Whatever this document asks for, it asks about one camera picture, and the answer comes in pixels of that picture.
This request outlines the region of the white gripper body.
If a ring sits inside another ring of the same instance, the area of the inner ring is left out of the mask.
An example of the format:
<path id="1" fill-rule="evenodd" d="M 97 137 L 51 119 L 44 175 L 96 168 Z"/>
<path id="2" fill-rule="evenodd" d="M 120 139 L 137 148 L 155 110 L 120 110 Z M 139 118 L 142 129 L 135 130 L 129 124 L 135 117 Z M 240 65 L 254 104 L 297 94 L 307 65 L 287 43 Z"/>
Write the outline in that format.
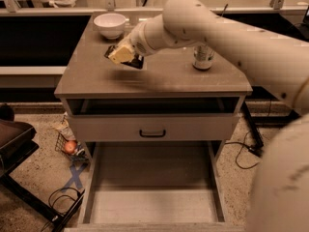
<path id="1" fill-rule="evenodd" d="M 141 56 L 155 54 L 171 45 L 171 36 L 164 28 L 162 15 L 138 23 L 125 40 Z"/>

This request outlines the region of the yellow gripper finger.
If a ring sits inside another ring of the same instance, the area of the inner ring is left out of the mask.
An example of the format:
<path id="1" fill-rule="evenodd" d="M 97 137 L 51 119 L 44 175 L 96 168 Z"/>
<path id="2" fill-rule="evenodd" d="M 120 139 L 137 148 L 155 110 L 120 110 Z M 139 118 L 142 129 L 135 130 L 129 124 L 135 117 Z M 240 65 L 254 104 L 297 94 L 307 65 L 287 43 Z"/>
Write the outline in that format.
<path id="1" fill-rule="evenodd" d="M 107 57 L 115 64 L 131 62 L 134 58 L 134 52 L 128 46 L 114 46 L 109 48 Z"/>

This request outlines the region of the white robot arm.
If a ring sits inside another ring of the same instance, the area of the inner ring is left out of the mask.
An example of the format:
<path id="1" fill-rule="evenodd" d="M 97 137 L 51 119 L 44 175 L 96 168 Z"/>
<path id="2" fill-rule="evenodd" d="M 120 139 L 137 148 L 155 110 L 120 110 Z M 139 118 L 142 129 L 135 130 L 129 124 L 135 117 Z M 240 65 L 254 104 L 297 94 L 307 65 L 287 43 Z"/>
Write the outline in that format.
<path id="1" fill-rule="evenodd" d="M 299 114 L 268 143 L 246 232 L 309 232 L 309 44 L 214 14 L 199 0 L 169 0 L 107 51 L 116 64 L 164 48 L 207 45 Z"/>

